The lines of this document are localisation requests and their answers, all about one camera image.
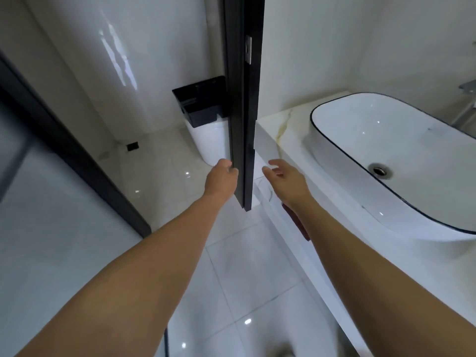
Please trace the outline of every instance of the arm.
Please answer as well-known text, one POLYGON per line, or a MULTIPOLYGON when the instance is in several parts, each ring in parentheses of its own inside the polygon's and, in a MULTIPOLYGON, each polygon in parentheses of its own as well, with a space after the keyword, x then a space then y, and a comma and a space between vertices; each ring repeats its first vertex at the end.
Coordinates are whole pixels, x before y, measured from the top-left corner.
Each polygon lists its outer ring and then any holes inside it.
POLYGON ((230 166, 220 160, 199 200, 101 270, 17 356, 153 356, 236 189, 230 166))
POLYGON ((476 356, 476 328, 350 233, 312 197, 287 162, 263 168, 306 228, 365 342, 380 356, 476 356))

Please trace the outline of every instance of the black metal frame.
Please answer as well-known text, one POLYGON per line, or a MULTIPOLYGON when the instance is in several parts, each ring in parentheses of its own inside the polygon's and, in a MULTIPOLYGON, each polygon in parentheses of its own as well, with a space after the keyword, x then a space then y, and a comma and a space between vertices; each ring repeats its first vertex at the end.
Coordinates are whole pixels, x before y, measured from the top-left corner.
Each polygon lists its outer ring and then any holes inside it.
POLYGON ((233 166, 240 171, 235 196, 247 211, 253 196, 264 7, 265 0, 220 0, 230 152, 233 166), (251 65, 245 62, 246 35, 252 38, 251 65))
POLYGON ((141 237, 149 224, 0 52, 0 99, 141 237))

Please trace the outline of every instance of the white sink basin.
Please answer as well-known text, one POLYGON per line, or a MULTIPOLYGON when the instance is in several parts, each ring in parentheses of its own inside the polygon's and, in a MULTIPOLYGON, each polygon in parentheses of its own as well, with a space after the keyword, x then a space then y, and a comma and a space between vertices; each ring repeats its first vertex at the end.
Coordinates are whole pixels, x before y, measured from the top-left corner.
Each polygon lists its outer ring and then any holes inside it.
POLYGON ((322 104, 311 123, 316 161, 381 224, 409 238, 476 239, 475 139, 374 93, 322 104))

